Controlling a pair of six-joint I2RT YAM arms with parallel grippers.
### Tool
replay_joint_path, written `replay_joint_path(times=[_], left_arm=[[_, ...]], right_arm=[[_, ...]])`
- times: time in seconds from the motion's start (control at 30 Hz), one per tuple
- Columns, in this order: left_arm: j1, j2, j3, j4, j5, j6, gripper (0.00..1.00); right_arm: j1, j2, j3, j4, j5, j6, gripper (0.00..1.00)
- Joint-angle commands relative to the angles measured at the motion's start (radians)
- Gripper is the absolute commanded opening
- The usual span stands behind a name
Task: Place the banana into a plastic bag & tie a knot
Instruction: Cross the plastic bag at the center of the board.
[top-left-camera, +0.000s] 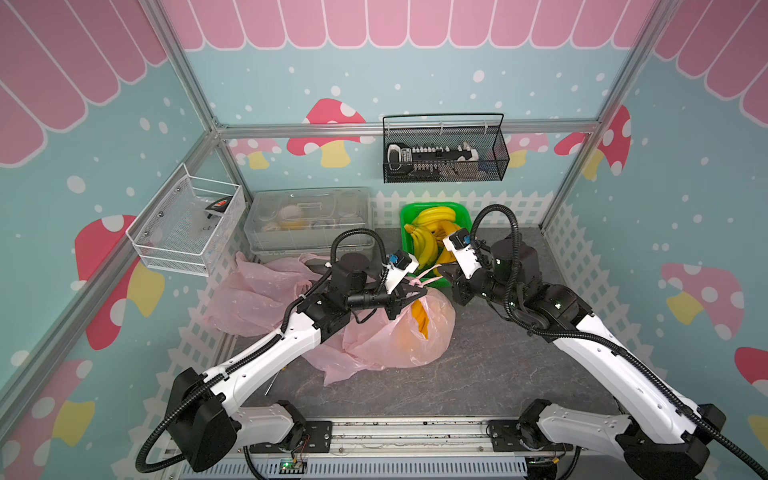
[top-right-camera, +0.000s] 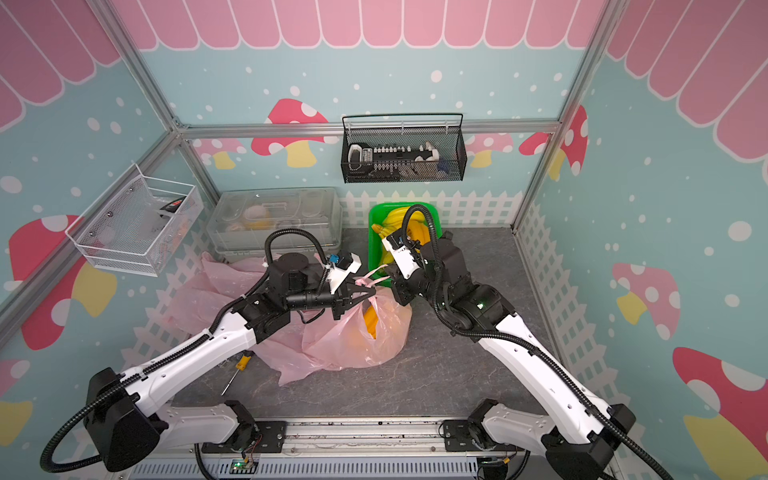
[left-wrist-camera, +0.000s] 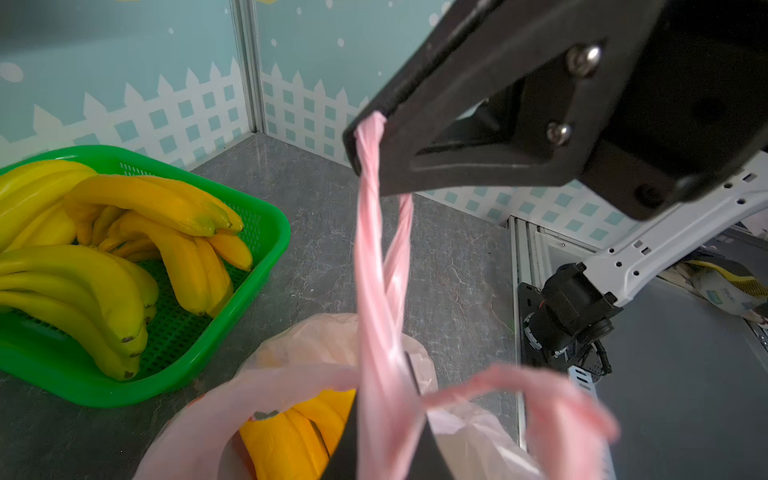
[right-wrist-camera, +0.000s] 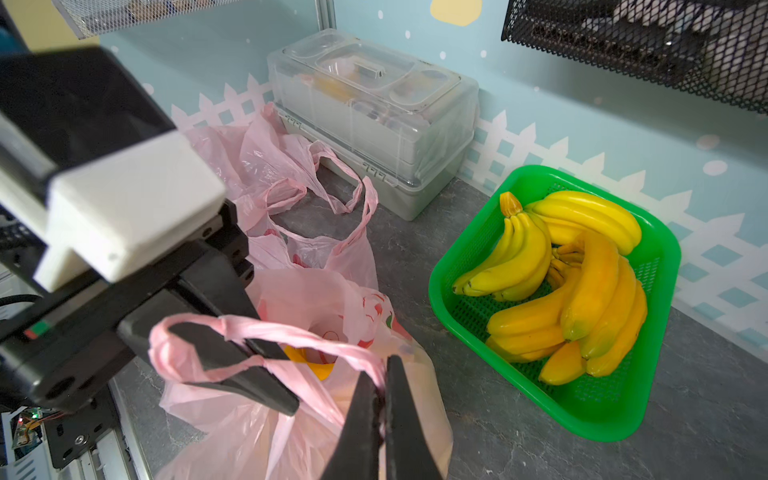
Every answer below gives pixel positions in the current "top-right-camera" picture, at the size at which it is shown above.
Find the pink plastic bag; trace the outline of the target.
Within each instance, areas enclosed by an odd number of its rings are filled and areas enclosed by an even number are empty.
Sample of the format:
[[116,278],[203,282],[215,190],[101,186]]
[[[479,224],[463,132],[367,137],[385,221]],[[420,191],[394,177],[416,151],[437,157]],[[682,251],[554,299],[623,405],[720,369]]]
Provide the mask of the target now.
[[[366,331],[363,319],[370,303],[379,317],[376,339]],[[281,386],[321,370],[369,368],[392,360],[403,350],[412,320],[412,308],[397,303],[391,290],[382,286],[339,320],[324,313],[312,323],[302,322],[313,314],[293,312],[287,326],[253,348],[260,360],[279,372]]]

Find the yellow banana bunch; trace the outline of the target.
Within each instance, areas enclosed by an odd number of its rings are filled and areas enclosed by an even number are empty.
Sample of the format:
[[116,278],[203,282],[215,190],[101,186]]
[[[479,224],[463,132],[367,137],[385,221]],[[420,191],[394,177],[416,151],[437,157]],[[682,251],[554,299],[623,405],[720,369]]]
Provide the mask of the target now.
[[364,319],[366,331],[373,339],[376,339],[379,317],[372,303],[370,303],[368,307],[365,309],[363,319]]

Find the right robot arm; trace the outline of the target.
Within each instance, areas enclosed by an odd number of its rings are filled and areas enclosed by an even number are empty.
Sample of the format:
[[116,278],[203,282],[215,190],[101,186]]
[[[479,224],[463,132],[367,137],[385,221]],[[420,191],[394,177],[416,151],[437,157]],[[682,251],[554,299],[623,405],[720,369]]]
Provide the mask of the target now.
[[544,408],[542,415],[487,401],[473,413],[481,440],[520,447],[546,458],[563,479],[607,479],[617,449],[625,446],[658,477],[670,473],[629,436],[636,417],[624,404],[608,404],[568,372],[533,335],[499,291],[473,281],[450,234],[439,235],[430,210],[408,207],[401,229],[383,246],[398,303],[428,301],[452,335],[471,339],[499,360]]

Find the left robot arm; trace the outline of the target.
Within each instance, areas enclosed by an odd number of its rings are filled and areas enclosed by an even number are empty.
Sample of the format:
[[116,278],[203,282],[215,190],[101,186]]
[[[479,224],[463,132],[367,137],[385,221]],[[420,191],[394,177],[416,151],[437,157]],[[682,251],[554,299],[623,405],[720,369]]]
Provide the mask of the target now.
[[334,319],[375,293],[356,284],[358,255],[326,255],[318,240],[298,228],[268,235],[267,267],[245,293],[225,304],[211,325],[185,342],[121,373],[95,374],[86,404],[43,448],[40,467],[65,473],[103,463],[110,472],[132,467],[159,446],[204,443],[247,451],[262,440],[257,422],[238,401],[227,400],[201,412],[173,413],[167,403],[221,362],[253,351],[289,325],[292,313]]

